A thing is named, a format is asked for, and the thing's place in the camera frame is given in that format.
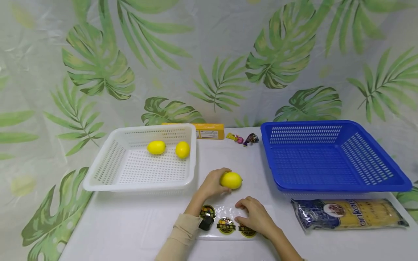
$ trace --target table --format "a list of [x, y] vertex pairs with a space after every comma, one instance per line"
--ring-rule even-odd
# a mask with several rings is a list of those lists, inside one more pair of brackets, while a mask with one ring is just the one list
[[[259, 127], [225, 129], [244, 138]], [[217, 204], [234, 205], [250, 195], [272, 205], [275, 222], [300, 255], [309, 261], [411, 260], [416, 253], [418, 225], [391, 193], [367, 197], [388, 198], [410, 224], [409, 229], [368, 231], [313, 231], [305, 235], [288, 197], [279, 192], [265, 159], [263, 144], [244, 148], [230, 139], [198, 140], [196, 176], [188, 189], [167, 193], [99, 192], [92, 196], [75, 228], [61, 261], [150, 261], [171, 232], [191, 195], [210, 170], [228, 167], [243, 178], [242, 187], [221, 197]], [[277, 260], [268, 241], [196, 241], [191, 261]]]

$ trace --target logo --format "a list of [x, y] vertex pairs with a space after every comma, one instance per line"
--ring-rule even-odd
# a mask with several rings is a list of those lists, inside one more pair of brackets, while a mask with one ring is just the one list
[[200, 211], [200, 217], [203, 218], [205, 216], [209, 216], [215, 219], [216, 212], [215, 212], [215, 209], [211, 205], [204, 205], [202, 207], [202, 210]]
[[324, 206], [324, 212], [334, 218], [342, 218], [345, 216], [345, 209], [334, 203], [326, 204]]
[[364, 220], [363, 213], [360, 210], [360, 208], [357, 206], [356, 202], [354, 200], [347, 200], [347, 202], [350, 204], [351, 209], [353, 210], [351, 213], [357, 217], [359, 220], [360, 226], [364, 227], [367, 225], [366, 220]]
[[252, 238], [257, 234], [257, 232], [250, 229], [249, 227], [246, 227], [243, 224], [240, 224], [240, 226], [238, 227], [238, 231], [241, 232], [241, 234], [246, 238]]
[[224, 235], [229, 235], [235, 231], [234, 222], [230, 218], [219, 219], [216, 228]]

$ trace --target lemon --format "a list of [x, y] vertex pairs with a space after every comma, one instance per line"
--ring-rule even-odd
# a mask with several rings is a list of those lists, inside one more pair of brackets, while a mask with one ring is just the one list
[[179, 142], [176, 146], [176, 154], [179, 158], [185, 159], [190, 154], [190, 146], [187, 142]]
[[148, 144], [147, 150], [154, 155], [163, 154], [166, 150], [166, 144], [163, 141], [155, 140]]
[[238, 173], [227, 172], [222, 175], [220, 183], [221, 186], [235, 190], [241, 187], [242, 178], [238, 175]]

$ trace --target blue plastic basket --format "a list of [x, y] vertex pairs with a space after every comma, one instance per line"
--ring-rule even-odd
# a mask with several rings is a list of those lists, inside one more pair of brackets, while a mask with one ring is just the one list
[[412, 183], [352, 121], [266, 122], [262, 140], [282, 191], [408, 191]]

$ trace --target label sticker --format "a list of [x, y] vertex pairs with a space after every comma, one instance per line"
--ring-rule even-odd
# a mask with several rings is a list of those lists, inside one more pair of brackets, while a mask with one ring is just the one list
[[202, 210], [200, 211], [200, 217], [203, 218], [204, 216], [209, 216], [215, 219], [216, 212], [215, 209], [211, 205], [204, 205]]
[[229, 235], [235, 231], [234, 222], [230, 218], [219, 219], [216, 228], [224, 235]]
[[217, 139], [218, 138], [218, 131], [200, 131], [201, 138], [206, 139]]
[[240, 224], [240, 226], [238, 227], [238, 231], [241, 232], [241, 234], [246, 238], [252, 238], [257, 234], [257, 232], [243, 224]]

